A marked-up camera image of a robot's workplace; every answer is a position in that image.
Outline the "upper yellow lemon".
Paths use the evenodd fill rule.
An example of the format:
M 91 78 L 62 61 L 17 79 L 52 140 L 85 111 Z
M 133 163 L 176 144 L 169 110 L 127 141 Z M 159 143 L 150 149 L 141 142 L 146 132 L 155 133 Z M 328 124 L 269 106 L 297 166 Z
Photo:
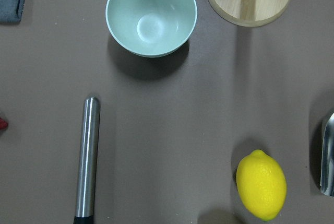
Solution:
M 283 170 L 260 149 L 239 162 L 236 185 L 245 208 L 263 221 L 275 219 L 284 205 L 287 182 Z

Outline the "red strawberry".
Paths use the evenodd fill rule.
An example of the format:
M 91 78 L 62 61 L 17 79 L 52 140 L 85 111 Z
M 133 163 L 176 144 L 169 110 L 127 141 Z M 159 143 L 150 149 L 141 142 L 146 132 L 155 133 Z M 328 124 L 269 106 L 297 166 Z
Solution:
M 8 122 L 0 118 L 0 130 L 5 130 L 8 128 Z

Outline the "steel scoop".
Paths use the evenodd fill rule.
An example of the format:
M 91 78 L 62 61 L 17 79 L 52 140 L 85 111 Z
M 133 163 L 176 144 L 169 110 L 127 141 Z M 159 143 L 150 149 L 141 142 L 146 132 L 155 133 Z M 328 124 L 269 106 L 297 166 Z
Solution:
M 320 191 L 333 197 L 333 109 L 325 116 L 321 124 L 322 152 Z

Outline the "mint green bowl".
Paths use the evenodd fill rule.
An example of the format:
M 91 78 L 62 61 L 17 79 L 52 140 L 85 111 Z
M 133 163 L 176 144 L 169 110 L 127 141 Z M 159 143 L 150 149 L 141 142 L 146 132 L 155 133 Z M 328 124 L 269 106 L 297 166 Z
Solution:
M 108 0 L 105 19 L 111 36 L 142 57 L 169 55 L 186 43 L 197 21 L 196 0 Z

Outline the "steel muddler black tip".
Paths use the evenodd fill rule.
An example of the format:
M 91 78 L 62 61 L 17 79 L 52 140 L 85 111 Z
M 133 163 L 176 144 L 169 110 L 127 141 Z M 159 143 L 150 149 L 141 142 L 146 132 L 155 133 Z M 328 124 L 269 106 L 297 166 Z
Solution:
M 100 102 L 86 98 L 83 106 L 76 208 L 73 223 L 94 223 Z

